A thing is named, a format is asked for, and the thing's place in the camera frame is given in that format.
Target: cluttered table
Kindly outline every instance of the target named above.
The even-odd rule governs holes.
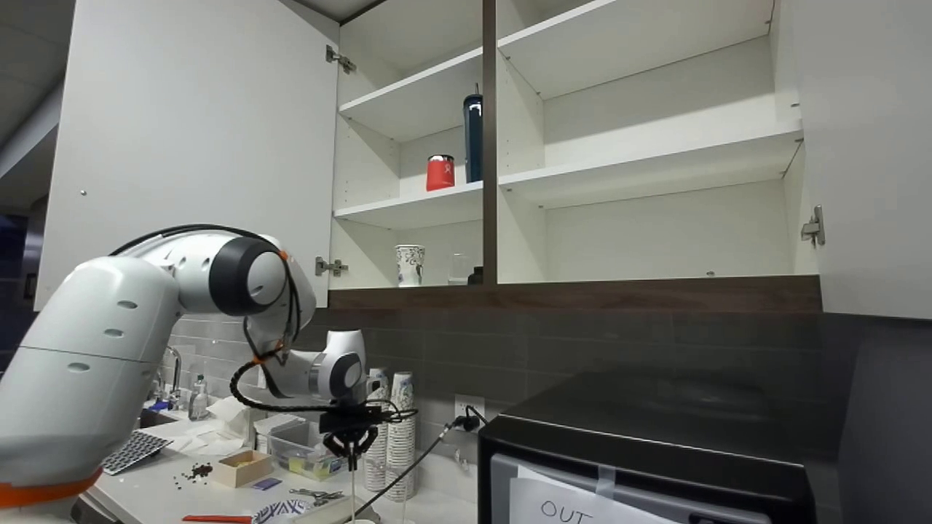
[[[284,421],[288,416],[256,421],[260,452],[265,449],[262,433]],[[228,439],[220,420],[189,421],[182,416],[179,421],[145,427],[145,433],[169,439],[169,449],[122,474],[102,474],[84,496],[96,510],[126,524],[172,524],[196,522],[199,515],[230,515],[256,524],[336,524],[348,522],[373,496],[361,485],[361,474],[349,474],[348,465],[329,474],[294,474],[276,461],[272,461],[268,474],[240,488],[224,485],[205,474],[205,465],[215,469],[221,458],[243,452],[243,439]],[[474,488],[474,465],[431,453],[418,469],[413,497],[383,497],[373,507],[375,513],[364,519],[386,524],[474,524]]]

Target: cabinet shelf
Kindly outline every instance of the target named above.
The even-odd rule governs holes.
[[[485,184],[438,190],[425,196],[391,197],[361,206],[340,206],[336,218],[361,221],[386,229],[423,229],[479,221],[485,209]]]
[[[579,206],[777,180],[793,162],[798,139],[798,122],[773,122],[756,135],[686,139],[654,152],[515,173],[505,175],[502,187],[540,206]]]
[[[457,129],[463,95],[480,82],[480,50],[413,72],[396,84],[340,106],[340,114],[396,143]]]
[[[562,95],[770,31],[773,0],[595,0],[499,40],[543,95]]]

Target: white robotic arm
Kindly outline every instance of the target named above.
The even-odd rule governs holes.
[[[314,296],[272,239],[230,226],[176,226],[80,266],[0,381],[0,510],[87,488],[131,433],[176,320],[211,312],[244,317],[265,368],[288,354]],[[359,458],[356,442],[391,414],[364,408],[361,343],[326,352],[322,373],[333,376],[319,386],[329,405],[314,410],[349,416],[323,433]]]

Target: countertop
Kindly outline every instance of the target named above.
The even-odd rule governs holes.
[[[352,496],[352,474],[348,469],[326,480],[311,480],[275,465],[275,472],[265,478],[276,478],[279,484],[265,491],[256,485],[228,488],[214,484],[211,478],[189,480],[188,474],[192,472],[192,465],[215,464],[220,458],[228,458],[234,452],[230,442],[189,436],[211,436],[215,426],[220,421],[169,421],[145,427],[145,433],[169,436],[172,446],[121,478],[102,474],[87,497],[129,524],[169,524],[182,522],[183,515],[256,515],[262,507],[279,500],[311,504],[311,497],[294,496],[292,488]],[[474,465],[431,453],[418,474],[421,491],[413,497],[407,497],[406,504],[383,497],[375,504],[375,513],[386,524],[479,522]],[[361,474],[356,478],[356,497],[367,500],[373,491],[361,485]]]

